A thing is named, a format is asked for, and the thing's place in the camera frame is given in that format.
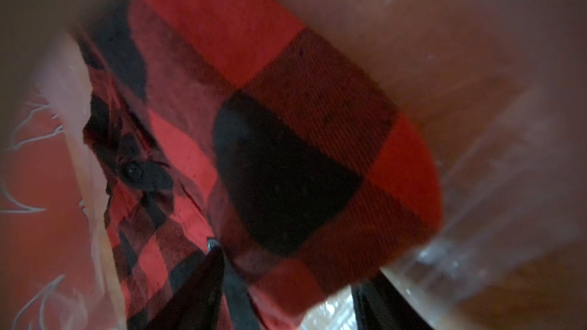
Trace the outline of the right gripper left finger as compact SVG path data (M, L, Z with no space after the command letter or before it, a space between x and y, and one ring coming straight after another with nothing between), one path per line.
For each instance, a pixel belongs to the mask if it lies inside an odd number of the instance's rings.
M217 328L225 272L224 255L216 246L174 295L148 329L212 330Z

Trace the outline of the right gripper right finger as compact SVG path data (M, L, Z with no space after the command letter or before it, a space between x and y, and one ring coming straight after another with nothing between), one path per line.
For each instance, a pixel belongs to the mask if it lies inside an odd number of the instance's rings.
M351 285L358 330L432 330L382 273Z

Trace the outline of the red black plaid shirt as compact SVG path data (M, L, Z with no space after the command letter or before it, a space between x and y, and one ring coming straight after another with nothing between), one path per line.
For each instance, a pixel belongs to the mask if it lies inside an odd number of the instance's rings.
M277 1L111 0L76 41L129 329L216 246L217 328L295 329L440 230L408 117Z

